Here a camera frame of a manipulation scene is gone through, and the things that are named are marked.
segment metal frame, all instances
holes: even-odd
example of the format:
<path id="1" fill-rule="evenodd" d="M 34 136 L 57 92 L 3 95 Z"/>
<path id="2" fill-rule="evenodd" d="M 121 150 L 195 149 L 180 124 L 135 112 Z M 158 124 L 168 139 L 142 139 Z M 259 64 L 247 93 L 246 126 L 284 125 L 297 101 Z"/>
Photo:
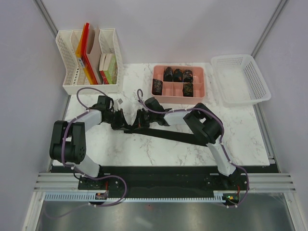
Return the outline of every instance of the metal frame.
<path id="1" fill-rule="evenodd" d="M 295 193 L 295 186 L 287 173 L 249 173 L 249 193 Z M 104 192 L 78 190 L 78 180 L 72 173 L 39 173 L 34 192 Z M 234 193 L 234 191 L 217 191 Z"/>
<path id="2" fill-rule="evenodd" d="M 33 0 L 40 10 L 43 18 L 45 19 L 48 27 L 53 33 L 54 37 L 58 32 L 52 18 L 50 17 L 45 5 L 41 0 Z M 252 56 L 258 54 L 259 50 L 262 48 L 262 44 L 267 38 L 269 32 L 271 31 L 273 25 L 277 21 L 277 18 L 285 8 L 288 0 L 280 0 L 278 6 L 276 7 L 273 15 L 271 16 L 268 24 L 266 25 L 261 37 L 259 38 L 253 52 Z M 66 111 L 69 105 L 70 97 L 67 100 L 67 105 L 65 112 L 63 114 L 63 118 L 65 118 Z M 262 134 L 262 138 L 269 156 L 270 163 L 275 163 L 274 159 L 274 148 L 272 142 L 269 137 L 268 129 L 266 126 L 266 122 L 264 120 L 264 116 L 262 114 L 262 109 L 260 105 L 254 106 L 255 114 L 257 117 L 257 121 L 260 127 L 260 131 Z M 47 172 L 51 169 L 52 160 L 50 160 Z M 296 203 L 296 191 L 293 184 L 293 180 L 289 174 L 284 173 L 250 173 L 250 191 L 249 193 L 284 193 L 285 199 L 287 201 L 287 205 L 289 208 L 289 212 L 292 217 L 292 221 L 296 230 L 303 231 L 307 230 L 305 226 L 304 219 L 301 216 L 300 209 L 298 204 Z M 88 192 L 93 193 L 96 191 L 80 191 L 77 189 L 78 180 L 73 177 L 72 173 L 40 173 L 38 176 L 37 183 L 34 188 L 33 196 L 31 199 L 31 203 L 28 209 L 28 213 L 26 216 L 25 224 L 23 226 L 24 231 L 35 230 L 40 211 L 42 209 L 42 203 L 45 197 L 46 192 Z M 220 191 L 221 193 L 231 193 L 230 191 Z"/>

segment pink tray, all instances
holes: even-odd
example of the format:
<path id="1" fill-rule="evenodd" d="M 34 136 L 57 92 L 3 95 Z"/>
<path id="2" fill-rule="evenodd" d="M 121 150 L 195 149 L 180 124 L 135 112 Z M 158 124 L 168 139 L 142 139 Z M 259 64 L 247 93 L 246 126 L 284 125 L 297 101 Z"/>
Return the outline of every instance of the pink tray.
<path id="1" fill-rule="evenodd" d="M 193 97 L 183 96 L 183 84 L 179 82 L 165 82 L 164 71 L 170 65 L 156 65 L 153 70 L 153 79 L 163 81 L 162 95 L 153 95 L 153 81 L 151 93 L 160 103 L 197 104 L 205 97 L 204 69 L 199 66 L 170 66 L 175 69 L 191 70 L 193 75 Z"/>

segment cable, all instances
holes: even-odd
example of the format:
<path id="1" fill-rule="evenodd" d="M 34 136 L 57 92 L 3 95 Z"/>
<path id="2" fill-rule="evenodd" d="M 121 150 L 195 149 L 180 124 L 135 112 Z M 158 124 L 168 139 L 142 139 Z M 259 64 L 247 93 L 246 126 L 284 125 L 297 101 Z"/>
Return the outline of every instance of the cable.
<path id="1" fill-rule="evenodd" d="M 85 88 L 79 89 L 79 90 L 77 91 L 77 94 L 76 94 L 77 100 L 78 100 L 78 102 L 79 102 L 83 107 L 85 107 L 86 109 L 89 109 L 89 108 L 88 108 L 85 104 L 83 104 L 83 103 L 81 102 L 80 98 L 79 98 L 79 92 L 80 92 L 81 90 L 84 90 L 84 89 L 96 90 L 96 91 L 100 92 L 101 94 L 107 96 L 104 92 L 102 92 L 101 90 L 95 89 L 95 88 L 85 87 Z M 66 164 L 66 162 L 65 162 L 65 157 L 64 157 L 64 154 L 65 154 L 65 141 L 66 141 L 66 138 L 67 138 L 67 135 L 68 135 L 68 131 L 69 131 L 71 125 L 72 125 L 76 120 L 82 118 L 83 116 L 87 115 L 88 113 L 89 113 L 89 111 L 86 111 L 86 112 L 84 112 L 84 113 L 78 115 L 77 117 L 73 118 L 73 119 L 68 123 L 68 125 L 67 125 L 67 127 L 66 127 L 66 129 L 65 129 L 65 131 L 64 131 L 64 135 L 63 135 L 63 142 L 62 142 L 62 148 L 61 148 L 61 162 L 62 162 L 63 166 L 65 166 L 65 167 L 73 167 L 78 173 L 80 173 L 80 174 L 86 176 L 87 178 L 89 178 L 89 179 L 91 179 L 91 180 L 104 180 L 104 179 L 108 179 L 108 178 L 117 178 L 117 179 L 120 179 L 120 180 L 124 183 L 124 187 L 125 187 L 124 193 L 123 193 L 123 195 L 121 196 L 121 198 L 120 198 L 119 200 L 115 201 L 115 202 L 110 203 L 110 204 L 93 205 L 93 206 L 94 206 L 94 207 L 109 207 L 109 206 L 117 205 L 117 204 L 121 203 L 121 201 L 124 199 L 124 197 L 126 196 L 126 193 L 127 193 L 127 184 L 126 184 L 125 180 L 124 180 L 122 177 L 116 176 L 116 175 L 110 175 L 110 176 L 105 176 L 105 177 L 100 177 L 100 178 L 94 178 L 94 177 L 91 177 L 91 176 L 86 175 L 85 173 L 83 173 L 82 171 L 80 171 L 77 167 L 74 167 L 73 165 L 68 165 L 68 164 Z M 84 205 L 78 206 L 78 207 L 72 209 L 71 211 L 68 211 L 67 213 L 64 213 L 64 214 L 62 214 L 62 215 L 60 215 L 60 216 L 56 216 L 56 217 L 49 216 L 49 215 L 46 213 L 45 210 L 44 210 L 44 214 L 45 214 L 48 218 L 50 218 L 50 219 L 58 219 L 58 218 L 62 218 L 62 217 L 64 217 L 64 216 L 66 216 L 66 215 L 68 215 L 68 214 L 74 212 L 75 210 L 77 210 L 77 209 L 79 209 L 79 208 L 81 208 L 81 207 L 83 207 L 83 206 L 86 206 L 86 205 L 88 205 L 88 204 L 84 204 Z"/>
<path id="2" fill-rule="evenodd" d="M 138 102 L 139 102 L 145 109 L 147 109 L 147 110 L 150 111 L 150 112 L 153 112 L 153 113 L 156 113 L 156 114 L 170 114 L 170 113 L 174 113 L 174 112 L 201 111 L 201 112 L 205 113 L 206 115 L 209 115 L 210 117 L 214 118 L 214 119 L 217 121 L 217 123 L 218 123 L 218 124 L 220 125 L 220 127 L 221 127 L 221 136 L 220 136 L 219 142 L 220 142 L 220 145 L 221 145 L 221 147 L 222 147 L 222 150 L 223 150 L 223 152 L 224 152 L 224 154 L 225 154 L 227 160 L 231 163 L 231 165 L 233 165 L 233 166 L 235 166 L 235 167 L 241 169 L 241 170 L 245 173 L 246 178 L 247 178 L 247 189 L 246 189 L 246 192 L 245 192 L 245 194 L 244 194 L 243 199 L 238 203 L 238 205 L 241 204 L 242 201 L 247 197 L 247 194 L 248 194 L 248 191 L 249 191 L 249 177 L 248 177 L 248 173 L 247 173 L 246 169 L 244 169 L 243 167 L 241 167 L 241 166 L 239 166 L 239 165 L 236 165 L 236 164 L 234 164 L 234 163 L 231 162 L 231 159 L 229 158 L 229 156 L 228 156 L 228 154 L 227 154 L 227 151 L 226 151 L 224 145 L 222 144 L 222 138 L 223 138 L 223 136 L 224 136 L 224 134 L 225 134 L 225 128 L 223 127 L 223 124 L 222 124 L 221 120 L 220 120 L 217 116 L 215 116 L 213 113 L 210 113 L 210 112 L 208 112 L 208 111 L 206 111 L 206 110 L 204 110 L 204 109 L 202 109 L 202 108 L 196 108 L 196 107 L 188 108 L 188 109 L 171 110 L 171 111 L 167 111 L 167 112 L 158 112 L 158 111 L 154 111 L 154 110 L 148 108 L 148 107 L 145 105 L 145 103 L 144 103 L 143 100 L 142 100 L 142 96 L 143 96 L 142 90 L 141 90 L 141 89 L 138 89 L 138 90 L 137 90 Z"/>
<path id="3" fill-rule="evenodd" d="M 73 172 L 73 175 L 74 175 L 74 177 L 75 177 L 77 180 L 80 180 L 80 178 L 78 178 L 78 177 L 76 176 L 76 173 L 75 173 L 75 172 Z"/>
<path id="4" fill-rule="evenodd" d="M 56 217 L 48 215 L 47 212 L 46 212 L 46 206 L 44 206 L 44 214 L 45 214 L 45 216 L 46 216 L 47 218 L 52 219 L 52 220 L 56 220 L 56 219 L 65 217 L 66 215 L 68 215 L 68 214 L 70 214 L 70 213 L 72 213 L 72 212 L 75 212 L 76 210 L 78 210 L 78 209 L 80 209 L 80 208 L 82 208 L 82 207 L 85 207 L 85 206 L 87 206 L 87 205 L 89 205 L 89 204 L 88 204 L 88 203 L 82 204 L 82 205 L 77 206 L 77 207 L 73 208 L 72 210 L 70 210 L 70 211 L 68 211 L 68 212 L 66 212 L 66 213 L 64 213 L 64 214 L 62 214 L 62 215 L 56 216 Z"/>
<path id="5" fill-rule="evenodd" d="M 235 202 L 233 202 L 233 201 L 231 201 L 231 200 L 229 200 L 229 199 L 228 199 L 228 201 L 231 202 L 231 203 L 234 204 L 234 205 L 238 205 L 238 203 L 235 203 Z"/>
<path id="6" fill-rule="evenodd" d="M 237 185 L 237 193 L 236 193 L 236 195 L 235 195 L 235 196 L 237 196 L 238 194 L 240 194 L 240 192 L 241 192 L 241 188 L 240 188 L 240 186 L 239 186 L 239 185 Z"/>

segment white plastic basket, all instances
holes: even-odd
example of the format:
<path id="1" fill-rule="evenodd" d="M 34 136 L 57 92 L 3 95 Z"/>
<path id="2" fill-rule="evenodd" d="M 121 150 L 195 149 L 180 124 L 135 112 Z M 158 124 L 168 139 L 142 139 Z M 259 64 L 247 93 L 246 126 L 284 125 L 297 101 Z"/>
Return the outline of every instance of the white plastic basket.
<path id="1" fill-rule="evenodd" d="M 63 83 L 63 88 L 67 94 L 73 95 L 83 87 L 92 87 L 99 89 L 106 94 L 117 94 L 122 91 L 123 88 L 123 62 L 120 52 L 119 43 L 116 36 L 115 29 L 100 29 L 100 46 L 103 53 L 116 54 L 117 62 L 117 82 L 116 84 L 106 85 L 90 85 L 89 81 L 83 72 L 83 69 L 79 67 L 79 62 L 75 56 L 75 50 L 78 46 L 82 30 L 60 30 L 56 37 L 56 43 L 58 45 L 60 54 L 62 56 L 66 75 Z M 98 94 L 99 92 L 93 90 L 83 90 L 80 94 Z"/>
<path id="2" fill-rule="evenodd" d="M 253 105 L 271 98 L 266 82 L 251 55 L 223 55 L 211 59 L 225 106 Z"/>

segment white desk organizer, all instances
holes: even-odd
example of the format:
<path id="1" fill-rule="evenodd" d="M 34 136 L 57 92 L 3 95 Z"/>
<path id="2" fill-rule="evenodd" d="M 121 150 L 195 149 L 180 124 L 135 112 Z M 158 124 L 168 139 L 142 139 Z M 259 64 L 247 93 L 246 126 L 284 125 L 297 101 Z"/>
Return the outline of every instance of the white desk organizer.
<path id="1" fill-rule="evenodd" d="M 115 57 L 118 68 L 116 84 L 90 85 L 75 56 L 75 50 L 81 38 L 81 33 L 82 30 L 60 30 L 56 37 L 56 43 L 66 68 L 63 88 L 69 95 L 76 94 L 76 92 L 83 87 L 96 88 L 106 94 L 120 93 L 123 87 L 124 67 L 115 29 L 100 29 L 99 36 L 102 52 L 116 54 Z M 94 90 L 83 90 L 80 94 L 99 94 L 99 92 Z"/>

